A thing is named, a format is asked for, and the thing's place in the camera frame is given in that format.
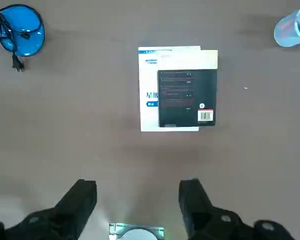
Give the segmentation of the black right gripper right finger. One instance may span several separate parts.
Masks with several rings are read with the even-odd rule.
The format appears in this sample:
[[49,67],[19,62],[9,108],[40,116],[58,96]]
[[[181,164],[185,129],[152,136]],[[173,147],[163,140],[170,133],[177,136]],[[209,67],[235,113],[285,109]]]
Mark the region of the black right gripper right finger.
[[245,224],[233,211],[213,206],[197,178],[181,180],[178,201],[189,240],[292,240],[278,222],[262,219]]

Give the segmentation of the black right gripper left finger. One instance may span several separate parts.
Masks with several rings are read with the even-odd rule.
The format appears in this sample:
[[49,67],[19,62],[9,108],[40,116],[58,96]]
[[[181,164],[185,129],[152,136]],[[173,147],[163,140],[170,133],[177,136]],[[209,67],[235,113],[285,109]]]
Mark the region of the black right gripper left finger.
[[32,212],[10,228],[0,222],[0,240],[77,240],[96,205],[96,182],[79,179],[54,207]]

